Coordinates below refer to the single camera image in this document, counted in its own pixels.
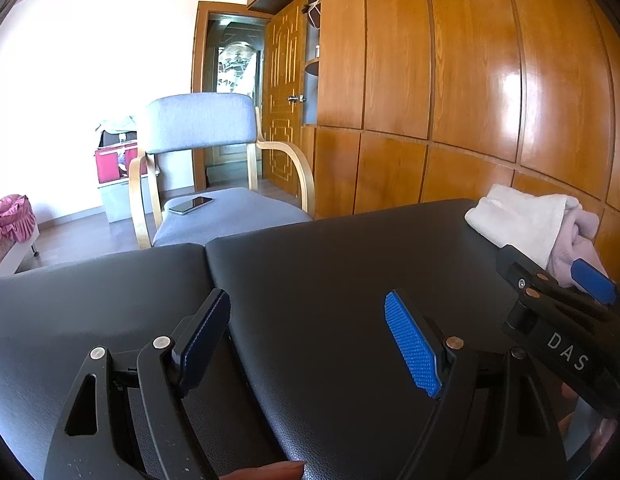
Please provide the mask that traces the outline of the person's hand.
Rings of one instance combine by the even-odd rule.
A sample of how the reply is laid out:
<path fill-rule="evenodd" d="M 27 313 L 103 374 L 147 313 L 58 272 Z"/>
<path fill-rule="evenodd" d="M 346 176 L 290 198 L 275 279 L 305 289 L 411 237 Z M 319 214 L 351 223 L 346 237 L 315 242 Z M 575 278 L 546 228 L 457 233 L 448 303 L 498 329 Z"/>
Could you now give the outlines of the person's hand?
<path fill-rule="evenodd" d="M 225 474 L 220 480 L 301 480 L 304 475 L 303 460 L 286 460 L 255 468 L 244 468 Z"/>

